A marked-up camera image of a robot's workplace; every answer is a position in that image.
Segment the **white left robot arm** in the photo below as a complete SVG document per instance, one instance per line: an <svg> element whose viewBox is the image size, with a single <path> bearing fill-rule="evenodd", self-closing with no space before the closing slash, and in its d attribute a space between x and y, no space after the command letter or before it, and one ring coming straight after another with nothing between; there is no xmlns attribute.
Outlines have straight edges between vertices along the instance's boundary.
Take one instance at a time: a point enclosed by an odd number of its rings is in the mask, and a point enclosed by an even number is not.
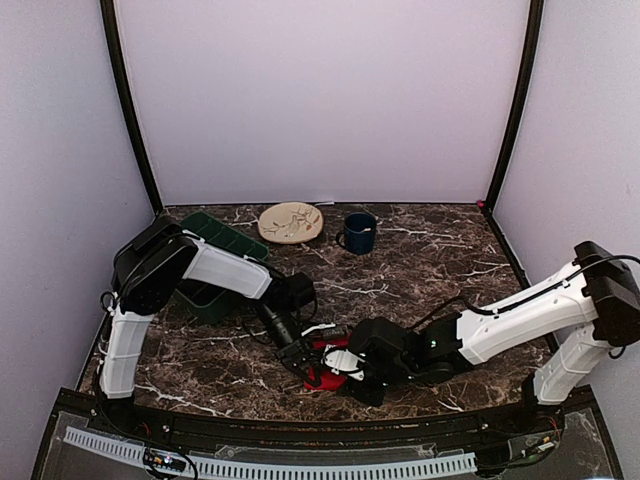
<svg viewBox="0 0 640 480"><path fill-rule="evenodd" d="M113 302L108 307L111 332L98 375L108 401L101 417L120 436L141 427L140 412L124 399L132 396L138 359L148 326L186 281L232 291L248 299L282 365L302 379L308 377L312 341L300 320L303 306L315 301L311 279L286 277L247 255L220 249L160 216L115 256Z"/></svg>

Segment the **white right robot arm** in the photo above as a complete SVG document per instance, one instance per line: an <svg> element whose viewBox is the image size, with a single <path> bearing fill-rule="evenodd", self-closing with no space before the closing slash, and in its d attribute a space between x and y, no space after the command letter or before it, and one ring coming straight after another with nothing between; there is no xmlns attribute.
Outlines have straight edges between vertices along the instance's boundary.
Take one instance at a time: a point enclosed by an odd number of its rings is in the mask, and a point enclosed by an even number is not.
<svg viewBox="0 0 640 480"><path fill-rule="evenodd" d="M571 334L525 381L523 402L510 413L521 434L534 432L573 388L612 350L639 340L639 286L632 255L614 255L592 241L546 280L485 307L443 314L436 308L405 328L386 318L359 322L347 350L363 379L345 390L358 401L382 404L391 385L437 385L520 344L565 328Z"/></svg>

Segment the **green divided plastic tray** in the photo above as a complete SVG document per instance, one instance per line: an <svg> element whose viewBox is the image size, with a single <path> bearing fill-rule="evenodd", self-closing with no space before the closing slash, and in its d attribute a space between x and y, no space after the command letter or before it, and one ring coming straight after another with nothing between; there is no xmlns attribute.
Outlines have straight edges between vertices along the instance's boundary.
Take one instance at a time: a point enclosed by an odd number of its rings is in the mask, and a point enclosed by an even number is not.
<svg viewBox="0 0 640 480"><path fill-rule="evenodd" d="M206 242L239 256L267 261L269 248L205 212L196 212L180 221L186 230ZM245 298L239 293L196 280L183 281L175 297L195 316L198 325L216 325L240 307Z"/></svg>

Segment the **red santa sock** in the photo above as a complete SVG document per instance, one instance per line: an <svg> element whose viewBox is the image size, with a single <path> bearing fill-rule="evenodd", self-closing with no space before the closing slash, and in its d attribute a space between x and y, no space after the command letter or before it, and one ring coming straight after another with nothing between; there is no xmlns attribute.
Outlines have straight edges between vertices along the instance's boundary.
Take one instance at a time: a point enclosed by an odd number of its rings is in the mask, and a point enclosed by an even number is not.
<svg viewBox="0 0 640 480"><path fill-rule="evenodd" d="M348 338L339 338L333 339L330 341L327 340L313 340L312 341L312 352L315 354L322 354L327 346L339 346L346 347L348 345ZM320 384L318 386L313 386L308 382L304 382L304 386L308 390L325 390L325 391L337 391L339 390L346 382L346 375L337 375L331 373L329 370L321 369L319 373Z"/></svg>

